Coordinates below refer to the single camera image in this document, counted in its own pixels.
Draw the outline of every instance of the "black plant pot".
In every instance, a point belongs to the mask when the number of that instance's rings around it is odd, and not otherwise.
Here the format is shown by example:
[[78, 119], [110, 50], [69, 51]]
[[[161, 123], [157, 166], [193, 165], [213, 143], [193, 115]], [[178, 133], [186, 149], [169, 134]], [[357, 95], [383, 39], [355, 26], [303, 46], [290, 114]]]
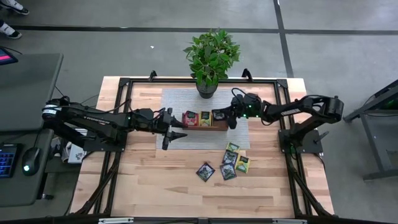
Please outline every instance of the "black plant pot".
[[202, 82], [200, 85], [197, 83], [197, 90], [199, 94], [204, 99], [210, 99], [214, 92], [217, 90], [217, 85], [206, 85], [206, 82]]

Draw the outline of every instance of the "potted plant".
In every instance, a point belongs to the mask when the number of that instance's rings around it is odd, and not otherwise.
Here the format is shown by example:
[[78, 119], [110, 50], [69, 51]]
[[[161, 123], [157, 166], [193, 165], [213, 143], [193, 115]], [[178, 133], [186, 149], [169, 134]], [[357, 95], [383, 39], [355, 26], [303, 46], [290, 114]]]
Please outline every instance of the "potted plant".
[[218, 80], [227, 79], [226, 72], [239, 61], [239, 45], [225, 30], [209, 31], [192, 40], [192, 46], [183, 51], [191, 62], [191, 77], [197, 79], [200, 96], [209, 99], [217, 90]]

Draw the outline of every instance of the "concrete floor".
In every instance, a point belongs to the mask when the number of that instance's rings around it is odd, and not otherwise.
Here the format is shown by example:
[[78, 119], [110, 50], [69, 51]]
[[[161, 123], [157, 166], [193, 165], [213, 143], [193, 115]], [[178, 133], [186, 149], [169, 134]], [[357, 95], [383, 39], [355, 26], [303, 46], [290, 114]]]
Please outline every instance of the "concrete floor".
[[[21, 0], [27, 17], [0, 12], [6, 22], [28, 26], [104, 26], [174, 28], [277, 29], [272, 0]], [[393, 0], [279, 0], [286, 29], [397, 30], [398, 2]], [[57, 86], [73, 101], [100, 90], [105, 75], [186, 76], [182, 49], [191, 32], [69, 32], [22, 30], [21, 40], [0, 37], [0, 45], [24, 54], [63, 53]], [[232, 33], [241, 44], [241, 62], [229, 72], [248, 68], [255, 77], [287, 77], [279, 34]], [[345, 114], [369, 95], [398, 78], [396, 35], [286, 35], [294, 77], [304, 78], [308, 93], [339, 95]], [[398, 178], [363, 182], [377, 171], [359, 120], [324, 125], [326, 175], [335, 213], [345, 218], [398, 221]], [[58, 185], [56, 191], [72, 191]], [[69, 203], [56, 204], [47, 215], [63, 215]], [[0, 209], [15, 217], [21, 208]], [[29, 212], [27, 216], [42, 217]]]

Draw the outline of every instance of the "box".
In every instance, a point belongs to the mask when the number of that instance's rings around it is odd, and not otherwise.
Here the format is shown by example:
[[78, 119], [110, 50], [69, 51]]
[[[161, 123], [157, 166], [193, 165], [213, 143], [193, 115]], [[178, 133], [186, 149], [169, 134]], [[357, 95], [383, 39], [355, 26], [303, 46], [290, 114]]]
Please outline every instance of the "box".
[[234, 164], [232, 163], [223, 164], [220, 166], [220, 169], [224, 180], [230, 180], [236, 177]]
[[199, 114], [192, 111], [185, 112], [183, 117], [183, 124], [186, 124], [188, 126], [198, 126]]
[[226, 145], [226, 150], [229, 150], [229, 151], [231, 151], [231, 152], [239, 152], [239, 149], [240, 149], [241, 147], [239, 146], [239, 145], [237, 145], [237, 144], [233, 144], [233, 143], [231, 143], [231, 142], [229, 142], [227, 145]]
[[223, 157], [223, 164], [232, 164], [235, 167], [236, 161], [238, 160], [239, 154], [237, 152], [232, 152], [229, 150], [225, 150]]
[[204, 181], [206, 182], [211, 175], [213, 175], [215, 170], [207, 163], [205, 162], [197, 171], [197, 175]]
[[223, 112], [221, 112], [220, 110], [212, 110], [211, 114], [213, 115], [214, 121], [225, 121], [226, 120], [225, 114]]
[[247, 174], [249, 172], [250, 159], [244, 156], [239, 156], [236, 162], [235, 169]]
[[211, 117], [212, 115], [208, 111], [200, 112], [199, 126], [210, 127], [212, 125]]

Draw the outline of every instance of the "wooden table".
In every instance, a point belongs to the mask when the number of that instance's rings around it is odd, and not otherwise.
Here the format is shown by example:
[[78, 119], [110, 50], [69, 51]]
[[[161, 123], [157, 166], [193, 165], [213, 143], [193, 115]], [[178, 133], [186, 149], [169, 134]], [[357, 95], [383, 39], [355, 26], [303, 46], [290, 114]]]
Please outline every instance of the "wooden table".
[[[104, 77], [98, 109], [113, 108], [119, 78]], [[287, 81], [291, 100], [306, 95], [303, 79], [288, 78]], [[258, 94], [263, 100], [276, 103], [272, 85], [219, 85], [220, 89], [232, 87], [240, 87], [246, 92]], [[195, 85], [135, 83], [131, 96], [132, 107], [158, 110], [162, 90], [165, 88], [195, 88]], [[298, 114], [295, 115], [295, 120], [301, 122], [307, 117], [307, 114]], [[248, 124], [251, 148], [247, 151], [243, 149], [241, 153], [251, 159], [249, 172], [244, 174], [237, 171], [238, 177], [227, 181], [223, 180], [219, 169], [224, 154], [222, 149], [173, 150], [171, 143], [168, 151], [156, 150], [155, 135], [129, 133], [126, 151], [122, 154], [119, 166], [112, 216], [294, 217], [285, 157], [280, 153], [277, 140], [279, 123], [263, 126], [258, 118], [250, 118]], [[71, 212], [81, 208], [98, 186], [103, 157], [103, 152], [95, 152], [84, 160]], [[302, 157], [309, 189], [324, 208], [333, 213], [322, 163], [311, 154], [304, 154]], [[195, 173], [204, 162], [216, 169], [207, 182], [202, 181]], [[106, 204], [107, 191], [106, 189], [104, 193], [103, 207]], [[304, 211], [300, 190], [298, 195], [300, 208]]]

